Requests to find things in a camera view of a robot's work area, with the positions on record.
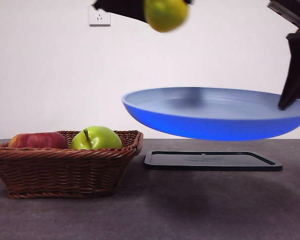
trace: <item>apple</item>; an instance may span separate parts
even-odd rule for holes
[[[66,138],[59,132],[19,133],[8,146],[10,148],[66,149]]]
[[[89,126],[80,131],[70,144],[71,149],[120,149],[120,137],[105,126]]]
[[[146,22],[157,32],[169,32],[187,18],[189,0],[144,0]]]

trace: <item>electrical outlet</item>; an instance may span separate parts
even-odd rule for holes
[[[90,26],[110,26],[110,12],[102,9],[96,10],[89,6],[89,25]]]

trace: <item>black plastic tray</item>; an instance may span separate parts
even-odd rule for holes
[[[281,171],[280,162],[247,151],[149,151],[151,169],[201,171]]]

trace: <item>brown wicker basket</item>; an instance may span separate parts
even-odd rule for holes
[[[79,131],[57,131],[68,146]],[[11,148],[0,144],[0,178],[10,198],[91,198],[115,192],[142,148],[137,130],[115,131],[123,148]]]

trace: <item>blue plate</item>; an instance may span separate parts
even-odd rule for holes
[[[126,94],[122,102],[140,123],[204,140],[259,140],[300,126],[300,99],[278,109],[279,94],[228,88],[167,87]]]

